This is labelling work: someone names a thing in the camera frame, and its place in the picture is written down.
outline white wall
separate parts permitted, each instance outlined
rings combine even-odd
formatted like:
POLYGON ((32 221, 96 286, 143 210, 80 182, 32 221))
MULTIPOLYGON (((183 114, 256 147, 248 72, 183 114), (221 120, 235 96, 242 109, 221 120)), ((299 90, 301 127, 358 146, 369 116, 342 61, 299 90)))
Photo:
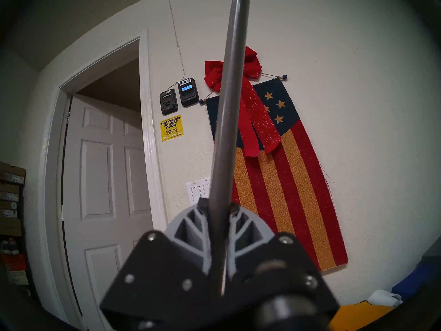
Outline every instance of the white wall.
MULTIPOLYGON (((171 0, 187 76, 199 94, 204 61, 223 60, 231 0, 171 0)), ((185 183, 210 175, 205 107, 179 109, 184 136, 161 142, 158 95, 182 76, 168 0, 142 0, 64 50, 40 74, 25 118, 19 164, 25 211, 42 211, 46 141, 57 87, 109 46, 148 27, 151 94, 168 219, 187 207, 185 183)), ((247 45, 264 72, 288 75, 289 92, 328 180, 349 264, 325 278, 356 303, 404 278, 441 232, 441 57, 402 0, 251 0, 247 45)), ((29 219, 30 263, 48 292, 44 219, 29 219)))
POLYGON ((20 131, 38 72, 9 50, 0 50, 0 161, 16 165, 20 131))

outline light switch plate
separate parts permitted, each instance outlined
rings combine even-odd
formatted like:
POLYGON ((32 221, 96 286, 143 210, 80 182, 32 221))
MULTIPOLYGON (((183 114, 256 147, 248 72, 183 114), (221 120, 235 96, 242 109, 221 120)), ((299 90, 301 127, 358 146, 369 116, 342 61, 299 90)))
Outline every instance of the light switch plate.
POLYGON ((199 198, 208 198, 210 193, 211 177, 187 183, 188 201, 190 206, 198 203, 199 198))

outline red stripe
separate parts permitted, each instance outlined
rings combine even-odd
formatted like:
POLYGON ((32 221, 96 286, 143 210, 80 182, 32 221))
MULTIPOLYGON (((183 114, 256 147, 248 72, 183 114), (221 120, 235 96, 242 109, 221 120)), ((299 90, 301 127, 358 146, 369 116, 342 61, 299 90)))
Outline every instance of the red stripe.
POLYGON ((263 180, 257 157, 245 157, 245 166, 247 167, 248 177, 250 178, 251 190, 253 191, 254 201, 256 202, 257 212, 270 229, 277 233, 276 220, 274 218, 271 202, 266 191, 265 181, 263 180))
POLYGON ((239 193, 237 193, 236 180, 233 179, 233 192, 231 194, 231 201, 240 205, 239 193))
POLYGON ((326 233, 328 234, 329 244, 331 245, 335 264, 337 266, 346 264, 347 253, 341 236, 337 215, 317 155, 312 148, 311 142, 300 120, 291 127, 291 131, 297 142, 297 146, 299 147, 315 196, 317 197, 318 206, 320 207, 323 223, 325 224, 326 233))
POLYGON ((306 222, 302 202, 300 201, 297 186, 295 185, 288 158, 286 157, 285 149, 283 148, 282 144, 279 144, 271 154, 273 156, 274 164, 276 165, 277 174, 282 185, 286 204, 288 205, 295 236, 305 248, 315 266, 320 268, 317 255, 315 254, 314 243, 312 242, 308 223, 306 222))

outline ceiling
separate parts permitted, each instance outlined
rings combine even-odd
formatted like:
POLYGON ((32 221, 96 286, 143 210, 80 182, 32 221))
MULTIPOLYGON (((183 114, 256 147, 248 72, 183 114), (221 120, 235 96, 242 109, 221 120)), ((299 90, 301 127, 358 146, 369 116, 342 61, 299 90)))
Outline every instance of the ceiling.
POLYGON ((41 71, 82 35, 140 0, 0 0, 0 42, 41 71))
POLYGON ((94 81, 78 94, 141 112, 139 59, 94 81))

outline yellow object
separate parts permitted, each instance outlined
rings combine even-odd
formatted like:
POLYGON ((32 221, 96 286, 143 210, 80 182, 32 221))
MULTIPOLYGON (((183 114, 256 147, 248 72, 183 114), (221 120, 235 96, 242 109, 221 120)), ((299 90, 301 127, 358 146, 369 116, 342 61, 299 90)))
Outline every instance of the yellow object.
POLYGON ((184 135, 184 130, 182 129, 181 115, 161 121, 162 141, 174 139, 175 137, 181 135, 184 135))
POLYGON ((332 331, 355 331, 383 317, 393 307, 371 305, 367 301, 356 305, 342 306, 331 320, 332 331))

